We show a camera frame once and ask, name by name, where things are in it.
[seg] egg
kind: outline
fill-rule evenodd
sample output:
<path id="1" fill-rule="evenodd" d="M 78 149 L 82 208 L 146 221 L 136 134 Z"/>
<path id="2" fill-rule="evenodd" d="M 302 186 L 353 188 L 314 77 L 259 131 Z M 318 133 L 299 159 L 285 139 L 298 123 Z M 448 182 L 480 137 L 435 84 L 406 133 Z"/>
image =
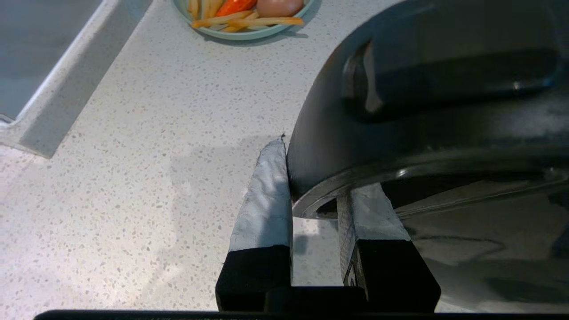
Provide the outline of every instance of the egg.
<path id="1" fill-rule="evenodd" d="M 257 0 L 260 17 L 292 17 L 304 6 L 304 0 Z"/>

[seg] white countertop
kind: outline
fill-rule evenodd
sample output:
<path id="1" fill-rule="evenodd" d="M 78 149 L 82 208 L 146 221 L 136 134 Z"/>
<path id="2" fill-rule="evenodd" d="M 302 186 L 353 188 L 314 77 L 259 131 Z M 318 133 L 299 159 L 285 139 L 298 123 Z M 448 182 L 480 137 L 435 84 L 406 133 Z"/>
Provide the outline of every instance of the white countertop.
<path id="1" fill-rule="evenodd" d="M 395 2 L 323 0 L 296 34 L 229 44 L 155 0 L 52 159 L 1 147 L 0 318 L 216 310 L 258 152 L 292 133 L 340 41 Z M 294 283 L 339 284 L 333 225 L 294 228 Z"/>

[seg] light green plate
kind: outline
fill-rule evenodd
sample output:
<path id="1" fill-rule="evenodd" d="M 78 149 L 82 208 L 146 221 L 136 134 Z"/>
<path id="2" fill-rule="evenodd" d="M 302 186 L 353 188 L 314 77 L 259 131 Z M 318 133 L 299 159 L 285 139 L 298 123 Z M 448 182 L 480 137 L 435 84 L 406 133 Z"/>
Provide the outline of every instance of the light green plate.
<path id="1" fill-rule="evenodd" d="M 172 0 L 172 3 L 176 7 L 176 10 L 182 15 L 182 17 L 188 21 L 188 23 L 192 23 L 193 19 L 188 13 L 188 1 L 189 0 Z M 304 7 L 295 15 L 295 17 L 302 17 L 306 11 L 312 6 L 314 0 L 304 0 Z M 272 27 L 256 27 L 255 30 L 246 29 L 242 32 L 221 32 L 217 30 L 213 30 L 210 28 L 199 28 L 198 31 L 202 32 L 203 34 L 207 34 L 210 36 L 214 36 L 215 38 L 226 39 L 226 40 L 253 40 L 264 38 L 266 36 L 274 35 L 278 32 L 283 31 L 284 29 L 290 26 L 284 26 L 282 24 L 278 24 Z"/>

